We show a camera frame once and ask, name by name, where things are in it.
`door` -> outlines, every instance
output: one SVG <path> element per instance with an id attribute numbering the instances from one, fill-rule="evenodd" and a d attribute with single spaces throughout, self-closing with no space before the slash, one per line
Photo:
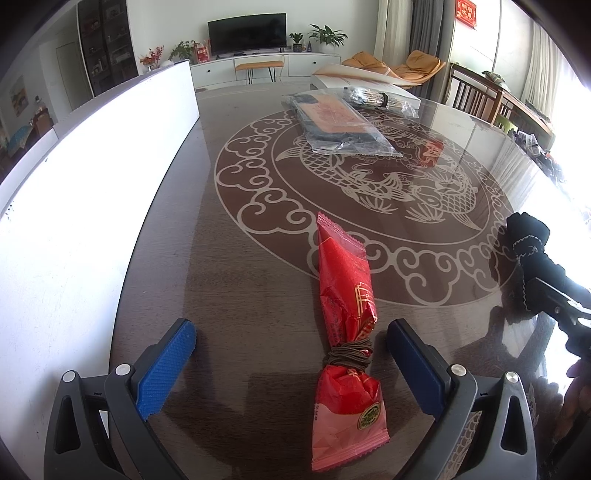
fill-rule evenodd
<path id="1" fill-rule="evenodd" d="M 82 64 L 80 46 L 77 42 L 67 43 L 58 47 L 56 54 L 68 101 L 72 110 L 75 110 L 92 98 L 90 85 L 88 85 Z"/>

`white cabinet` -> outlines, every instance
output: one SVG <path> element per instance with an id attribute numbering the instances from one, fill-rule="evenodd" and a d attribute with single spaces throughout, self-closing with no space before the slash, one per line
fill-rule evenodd
<path id="1" fill-rule="evenodd" d="M 340 63 L 338 55 L 298 54 L 290 55 L 289 76 L 309 77 L 319 68 L 329 63 Z"/>
<path id="2" fill-rule="evenodd" d="M 211 61 L 201 65 L 193 65 L 191 66 L 191 77 L 193 77 L 195 88 L 237 80 L 233 61 Z"/>
<path id="3" fill-rule="evenodd" d="M 285 66 L 275 69 L 278 82 L 301 82 L 305 77 L 310 77 L 319 68 L 329 63 L 340 63 L 338 55 L 325 55 L 322 53 L 292 53 L 283 54 L 256 54 L 228 59 L 213 60 L 200 65 L 191 66 L 193 86 L 209 89 L 227 87 L 232 85 L 244 85 L 246 72 L 236 72 L 235 67 L 243 63 L 257 63 L 263 61 L 282 60 Z M 255 69 L 254 83 L 270 82 L 269 70 Z"/>

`gold logo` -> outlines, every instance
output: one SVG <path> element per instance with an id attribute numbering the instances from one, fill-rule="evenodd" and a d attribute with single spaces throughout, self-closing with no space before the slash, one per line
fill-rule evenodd
<path id="1" fill-rule="evenodd" d="M 372 426 L 379 417 L 379 411 L 379 403 L 374 403 L 373 405 L 368 407 L 367 410 L 365 410 L 359 417 L 359 421 L 357 422 L 357 428 L 359 430 L 364 430 L 367 427 Z"/>

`red flowers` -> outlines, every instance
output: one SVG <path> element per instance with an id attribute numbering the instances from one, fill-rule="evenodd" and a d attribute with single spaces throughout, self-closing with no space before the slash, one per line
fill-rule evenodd
<path id="1" fill-rule="evenodd" d="M 161 47 L 156 47 L 156 50 L 150 49 L 150 52 L 146 56 L 141 57 L 139 62 L 142 65 L 157 67 L 158 63 L 160 62 L 160 58 L 162 57 L 163 51 L 164 45 L 162 45 Z"/>

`vase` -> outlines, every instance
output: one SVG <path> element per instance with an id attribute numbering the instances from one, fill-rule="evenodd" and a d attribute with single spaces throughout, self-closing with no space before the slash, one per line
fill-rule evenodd
<path id="1" fill-rule="evenodd" d="M 336 52 L 336 46 L 333 44 L 326 44 L 326 43 L 321 43 L 320 44 L 320 52 L 322 53 L 326 53 L 328 55 L 334 54 Z"/>

